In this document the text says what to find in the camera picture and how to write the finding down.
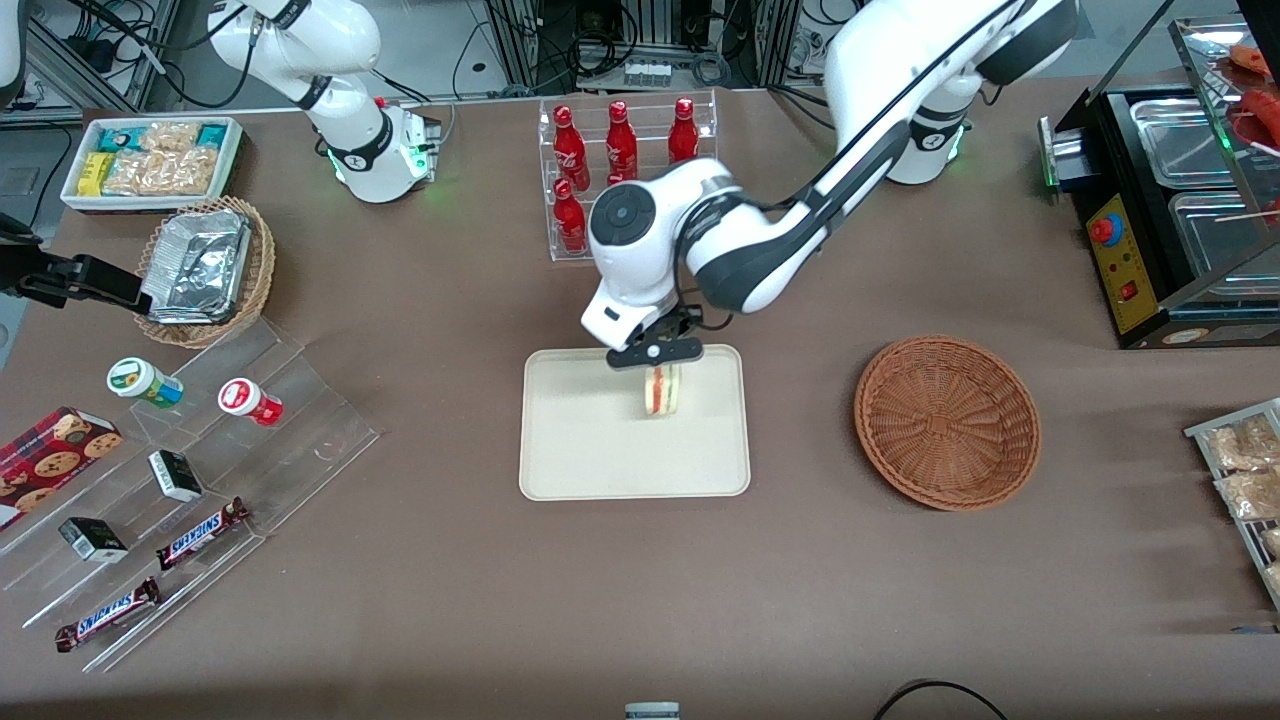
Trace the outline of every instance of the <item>white tray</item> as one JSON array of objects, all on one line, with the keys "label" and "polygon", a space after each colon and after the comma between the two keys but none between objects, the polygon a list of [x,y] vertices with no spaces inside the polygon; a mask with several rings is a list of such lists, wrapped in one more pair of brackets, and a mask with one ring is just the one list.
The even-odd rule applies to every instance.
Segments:
[{"label": "white tray", "polygon": [[751,482],[742,359],[708,345],[681,365],[673,415],[644,411],[644,372],[603,350],[541,350],[525,363],[520,492],[529,500],[733,496]]},{"label": "white tray", "polygon": [[[214,165],[214,177],[209,182],[209,190],[204,195],[154,195],[154,196],[86,196],[76,192],[79,183],[81,172],[84,170],[84,159],[97,149],[102,133],[108,129],[120,129],[141,127],[148,123],[163,122],[188,122],[206,126],[227,126],[227,135],[223,136],[223,145],[218,149],[218,164]],[[177,208],[195,205],[201,200],[214,200],[223,196],[227,183],[230,181],[232,168],[236,164],[236,152],[239,150],[243,129],[241,124],[227,115],[161,115],[161,117],[128,117],[92,120],[84,127],[84,136],[81,138],[72,168],[67,172],[67,181],[63,182],[61,200],[73,209],[86,214],[95,213],[164,213]]]}]

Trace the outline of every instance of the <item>acrylic display stand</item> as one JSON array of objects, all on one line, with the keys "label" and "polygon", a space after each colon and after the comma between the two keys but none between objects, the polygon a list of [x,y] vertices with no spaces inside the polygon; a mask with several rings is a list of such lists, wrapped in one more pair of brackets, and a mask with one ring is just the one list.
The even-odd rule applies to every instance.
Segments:
[{"label": "acrylic display stand", "polygon": [[[109,670],[179,610],[262,544],[298,507],[365,451],[378,433],[302,356],[302,347],[265,319],[244,323],[175,373],[182,402],[161,410],[137,402],[116,423],[124,445],[96,479],[78,478],[0,534],[0,583],[22,623],[49,638],[155,575],[164,602],[136,611],[69,653],[83,670]],[[233,377],[279,397],[284,415],[270,428],[218,407]],[[161,495],[147,456],[165,448],[187,456],[204,486],[189,503]],[[155,551],[239,496],[251,518],[168,573]],[[69,516],[105,520],[128,546],[114,565],[81,560],[59,534]]]},{"label": "acrylic display stand", "polygon": [[608,187],[609,160],[604,151],[604,138],[609,133],[609,102],[626,100],[631,127],[636,131],[639,150],[639,179],[650,179],[668,167],[667,136],[676,119],[676,100],[689,97],[694,101],[694,124],[698,126],[698,156],[718,158],[716,137],[716,92],[646,92],[625,96],[582,95],[543,100],[538,106],[538,152],[543,170],[543,204],[547,206],[547,237],[550,241],[552,260],[590,260],[591,252],[570,255],[556,232],[556,217],[552,206],[556,195],[552,183],[559,177],[556,164],[556,123],[552,110],[558,105],[568,105],[573,111],[573,126],[582,133],[586,143],[586,167],[591,172],[591,187],[577,195],[582,209],[590,215],[595,199]]},{"label": "acrylic display stand", "polygon": [[[1183,430],[1183,434],[1196,441],[1196,446],[1199,447],[1201,455],[1204,456],[1204,462],[1208,464],[1208,470],[1213,475],[1213,487],[1219,491],[1219,495],[1222,495],[1222,478],[1226,477],[1226,473],[1219,466],[1219,460],[1213,455],[1213,451],[1210,448],[1210,445],[1206,439],[1207,434],[1210,430],[1215,430],[1221,427],[1234,425],[1235,423],[1239,423],[1240,420],[1247,420],[1249,418],[1253,418],[1254,415],[1265,416],[1267,419],[1267,423],[1271,425],[1271,432],[1274,432],[1276,437],[1280,437],[1280,398],[1260,402],[1258,405],[1245,407],[1244,410],[1239,410],[1229,415],[1222,415],[1221,418],[1216,418],[1213,420],[1210,420],[1208,423],[1201,423],[1199,425],[1194,425]],[[1240,530],[1240,537],[1244,538],[1244,546],[1249,551],[1249,557],[1253,559],[1253,565],[1254,568],[1257,568],[1261,575],[1262,570],[1265,570],[1268,565],[1280,560],[1277,557],[1272,557],[1271,552],[1267,551],[1266,544],[1262,542],[1262,533],[1270,530],[1271,528],[1275,528],[1276,525],[1280,525],[1280,521],[1240,520],[1235,518],[1235,514],[1231,510],[1230,500],[1228,500],[1226,495],[1222,495],[1222,501],[1226,502],[1228,514],[1231,515],[1231,519],[1234,520],[1236,529]],[[1280,596],[1277,596],[1276,592],[1271,589],[1271,585],[1268,583],[1262,583],[1262,584],[1267,588],[1267,594],[1271,596],[1272,605],[1275,605],[1276,610],[1280,610]]]}]

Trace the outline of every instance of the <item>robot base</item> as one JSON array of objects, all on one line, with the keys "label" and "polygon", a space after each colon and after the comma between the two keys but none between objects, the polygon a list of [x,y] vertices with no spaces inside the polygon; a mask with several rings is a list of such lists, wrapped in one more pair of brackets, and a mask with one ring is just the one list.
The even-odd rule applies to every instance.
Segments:
[{"label": "robot base", "polygon": [[346,169],[329,152],[338,179],[365,202],[390,202],[420,184],[435,181],[435,165],[440,156],[442,128],[438,120],[401,108],[385,108],[383,113],[392,122],[392,142],[374,159],[371,168],[361,172]]}]

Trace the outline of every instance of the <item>brown wicker bowl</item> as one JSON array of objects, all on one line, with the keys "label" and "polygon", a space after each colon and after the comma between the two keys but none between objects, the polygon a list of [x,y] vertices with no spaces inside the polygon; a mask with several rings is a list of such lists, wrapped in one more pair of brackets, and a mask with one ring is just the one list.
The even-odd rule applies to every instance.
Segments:
[{"label": "brown wicker bowl", "polygon": [[[248,258],[244,259],[244,277],[241,279],[241,291],[236,315],[221,325],[161,325],[152,323],[142,315],[134,320],[142,332],[156,342],[178,345],[189,350],[204,350],[215,340],[229,333],[232,328],[243,323],[248,318],[256,316],[266,305],[266,296],[271,291],[271,273],[275,270],[275,241],[271,237],[271,228],[266,227],[262,215],[257,210],[239,200],[238,197],[219,197],[216,200],[202,200],[189,208],[178,210],[173,217],[184,213],[212,213],[214,210],[236,210],[253,223],[253,234],[250,238]],[[156,249],[156,238],[160,237],[160,228],[151,233],[151,241],[142,251],[138,260],[138,277],[146,277],[151,265],[151,254]]]},{"label": "brown wicker bowl", "polygon": [[1027,387],[991,352],[946,336],[876,355],[858,380],[854,425],[884,479],[938,510],[995,507],[1039,461],[1039,415]]}]

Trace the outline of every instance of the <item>white robotic arm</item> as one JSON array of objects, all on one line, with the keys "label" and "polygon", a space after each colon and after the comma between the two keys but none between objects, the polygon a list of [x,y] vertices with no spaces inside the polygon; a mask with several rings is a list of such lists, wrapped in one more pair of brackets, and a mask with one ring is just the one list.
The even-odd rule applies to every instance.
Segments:
[{"label": "white robotic arm", "polygon": [[588,223],[602,282],[584,327],[614,368],[698,357],[689,333],[701,315],[677,292],[681,259],[712,306],[765,307],[881,179],[941,173],[979,76],[1015,82],[1056,59],[1076,27],[1076,0],[873,0],[828,53],[836,158],[777,222],[710,159],[605,190]]},{"label": "white robotic arm", "polygon": [[381,49],[369,10],[351,0],[221,0],[210,29],[242,6],[256,13],[237,15],[214,47],[243,68],[253,46],[250,73],[307,113],[356,197],[387,202],[430,179],[439,126],[379,106],[353,74],[372,69]]}]

